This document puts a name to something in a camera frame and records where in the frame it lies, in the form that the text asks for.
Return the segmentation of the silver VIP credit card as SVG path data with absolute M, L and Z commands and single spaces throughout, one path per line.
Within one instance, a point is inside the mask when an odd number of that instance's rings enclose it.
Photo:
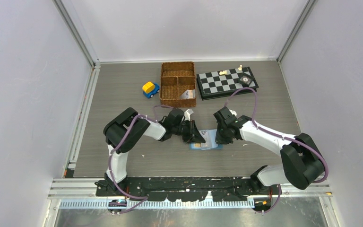
M 212 139 L 211 139 L 210 130 L 201 130 L 200 133 L 205 140 L 205 142 L 201 143 L 202 149 L 212 148 Z

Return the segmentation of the blue card holder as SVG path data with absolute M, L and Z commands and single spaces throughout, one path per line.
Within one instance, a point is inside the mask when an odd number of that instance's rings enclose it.
M 205 143 L 191 143 L 191 150 L 216 150 L 222 149 L 223 145 L 216 143 L 216 129 L 199 130 L 201 136 L 205 139 Z

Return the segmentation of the brown wicker basket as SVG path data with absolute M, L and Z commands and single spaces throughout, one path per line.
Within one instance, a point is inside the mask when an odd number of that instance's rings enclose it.
M 194 62 L 164 62 L 160 75 L 160 103 L 172 107 L 195 107 L 197 99 L 181 100 L 180 95 L 188 89 L 196 90 Z

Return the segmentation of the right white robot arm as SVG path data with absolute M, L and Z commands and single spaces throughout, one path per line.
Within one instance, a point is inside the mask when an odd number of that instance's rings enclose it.
M 281 164 L 262 166 L 250 176 L 251 189 L 263 194 L 270 186 L 290 183 L 304 190 L 327 175 L 326 162 L 311 136 L 285 134 L 265 127 L 254 119 L 236 114 L 228 107 L 214 113 L 217 122 L 216 143 L 231 144 L 244 140 L 260 145 L 280 156 Z

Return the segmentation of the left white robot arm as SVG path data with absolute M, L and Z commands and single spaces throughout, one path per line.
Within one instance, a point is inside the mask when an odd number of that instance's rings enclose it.
M 173 108 L 167 116 L 158 121 L 139 114 L 134 108 L 129 107 L 110 121 L 103 130 L 109 153 L 108 168 L 105 173 L 108 190 L 115 196 L 125 192 L 124 179 L 127 176 L 128 152 L 142 136 L 166 141 L 177 135 L 181 136 L 185 143 L 206 143 L 195 121 L 189 117 L 192 113 L 191 109 L 183 111 Z

